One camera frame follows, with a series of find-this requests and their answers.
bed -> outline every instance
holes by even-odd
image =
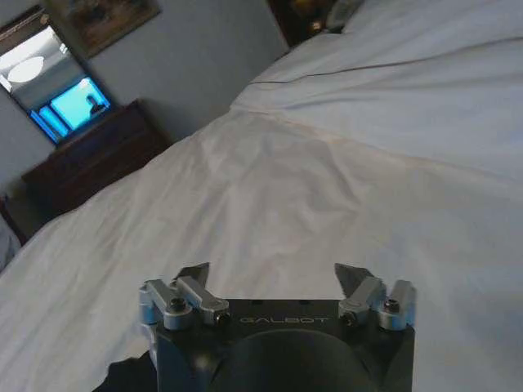
[[[418,288],[413,389],[521,388],[523,4],[368,0],[230,112],[49,223],[0,277],[0,390],[90,391],[147,350],[138,287]]]

picture frame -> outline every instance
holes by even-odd
[[[46,0],[51,16],[93,57],[161,11],[155,0]]]

dresser drawer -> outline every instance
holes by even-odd
[[[37,202],[57,216],[145,166],[168,146],[133,103],[60,147],[23,178]]]

screw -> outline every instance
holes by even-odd
[[[230,322],[230,314],[222,313],[216,316],[216,325],[218,327],[224,327]]]
[[[400,303],[389,298],[383,304],[383,309],[389,313],[398,313],[400,311]]]
[[[186,308],[187,303],[186,300],[184,300],[183,298],[172,298],[170,305],[175,312],[181,312]]]
[[[350,329],[358,327],[358,318],[353,312],[345,313],[340,320]]]

